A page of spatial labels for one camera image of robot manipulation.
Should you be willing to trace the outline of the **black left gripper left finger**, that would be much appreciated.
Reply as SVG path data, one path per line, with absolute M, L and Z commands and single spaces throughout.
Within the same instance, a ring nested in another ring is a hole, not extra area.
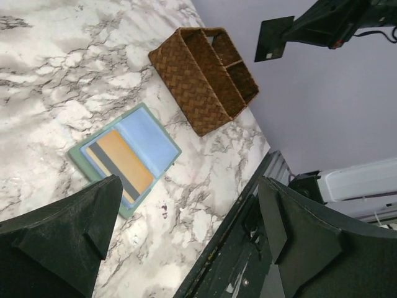
M 1 222 L 1 297 L 91 297 L 122 199 L 111 175 Z

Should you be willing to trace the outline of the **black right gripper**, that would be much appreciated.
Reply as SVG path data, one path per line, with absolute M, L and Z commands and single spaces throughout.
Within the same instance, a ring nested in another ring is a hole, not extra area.
M 338 48 L 352 37 L 376 34 L 396 44 L 396 1 L 316 1 L 282 40 Z

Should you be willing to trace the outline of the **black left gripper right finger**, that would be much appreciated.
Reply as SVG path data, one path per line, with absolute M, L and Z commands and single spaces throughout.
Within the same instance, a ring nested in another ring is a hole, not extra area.
M 395 297 L 396 232 L 321 205 L 272 178 L 258 197 L 272 262 L 262 297 Z

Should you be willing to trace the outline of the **black credit card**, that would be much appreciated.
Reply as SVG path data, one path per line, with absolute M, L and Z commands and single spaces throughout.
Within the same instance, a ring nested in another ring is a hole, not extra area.
M 288 16 L 261 22 L 255 63 L 282 58 L 287 43 L 283 34 L 292 27 L 294 18 Z

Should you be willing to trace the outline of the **light green card holder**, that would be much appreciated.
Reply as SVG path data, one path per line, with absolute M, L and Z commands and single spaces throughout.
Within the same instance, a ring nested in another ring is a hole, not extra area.
M 141 103 L 68 150 L 90 181 L 112 174 L 122 181 L 119 214 L 127 219 L 182 153 L 146 104 Z

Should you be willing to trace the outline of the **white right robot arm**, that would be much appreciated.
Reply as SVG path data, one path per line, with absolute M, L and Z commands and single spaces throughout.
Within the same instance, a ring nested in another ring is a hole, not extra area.
M 284 42 L 300 42 L 337 49 L 352 37 L 380 33 L 392 27 L 387 40 L 396 43 L 396 1 L 317 1 L 282 33 Z M 350 168 L 296 175 L 289 188 L 320 204 L 379 203 L 358 207 L 349 215 L 381 224 L 396 217 L 396 159 Z

